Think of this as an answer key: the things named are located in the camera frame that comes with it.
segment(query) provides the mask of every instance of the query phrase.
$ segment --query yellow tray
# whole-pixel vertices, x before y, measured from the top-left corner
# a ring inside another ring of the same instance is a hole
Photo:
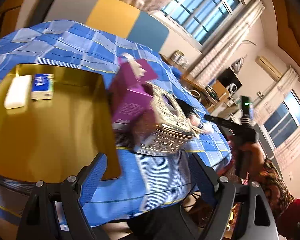
[[[3,102],[15,77],[54,74],[51,100],[21,108]],[[17,65],[0,83],[0,175],[24,181],[61,182],[89,165],[98,152],[108,158],[103,179],[120,176],[111,115],[102,75],[80,69]]]

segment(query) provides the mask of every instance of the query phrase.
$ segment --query cardboard box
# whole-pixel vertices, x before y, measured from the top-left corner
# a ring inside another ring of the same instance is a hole
[[[109,88],[113,129],[128,131],[131,124],[149,107],[153,98],[152,89],[145,82],[157,77],[145,59],[129,59],[120,64]]]

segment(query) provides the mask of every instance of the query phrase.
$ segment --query grey panel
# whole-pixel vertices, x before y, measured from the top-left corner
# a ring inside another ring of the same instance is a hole
[[[72,20],[86,23],[98,0],[54,0],[45,21]]]

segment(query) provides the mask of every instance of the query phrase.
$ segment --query patterned clothing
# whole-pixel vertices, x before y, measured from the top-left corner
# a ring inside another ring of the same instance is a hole
[[[287,210],[295,198],[291,195],[278,170],[268,158],[265,159],[263,170],[254,178],[259,182],[277,222],[280,215]]]

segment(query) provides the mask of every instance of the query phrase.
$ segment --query person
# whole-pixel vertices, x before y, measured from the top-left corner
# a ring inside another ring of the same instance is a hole
[[[258,143],[229,146],[236,156],[238,149],[252,154],[248,168],[249,181],[257,181],[262,187],[272,210],[278,233],[286,239],[300,239],[300,199],[295,199],[269,158]]]
[[[246,143],[237,147],[229,141],[236,158],[237,150],[250,152],[249,181],[257,181],[262,187],[272,210],[278,233],[287,239],[300,240],[300,199],[295,199],[280,177],[276,167],[266,158],[258,143]],[[138,239],[188,240],[198,239],[197,225],[179,204],[154,209],[127,223]]]

